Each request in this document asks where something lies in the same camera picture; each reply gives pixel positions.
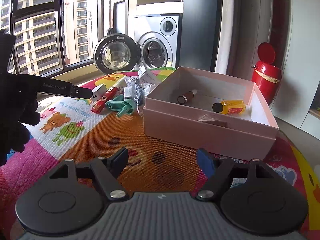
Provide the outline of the black gloved left hand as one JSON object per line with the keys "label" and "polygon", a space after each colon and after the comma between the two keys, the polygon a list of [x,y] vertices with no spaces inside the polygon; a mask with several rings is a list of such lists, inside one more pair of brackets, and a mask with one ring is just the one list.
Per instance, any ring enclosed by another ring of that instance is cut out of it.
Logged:
{"label": "black gloved left hand", "polygon": [[7,163],[11,151],[23,152],[30,139],[26,124],[40,122],[36,93],[1,90],[1,165]]}

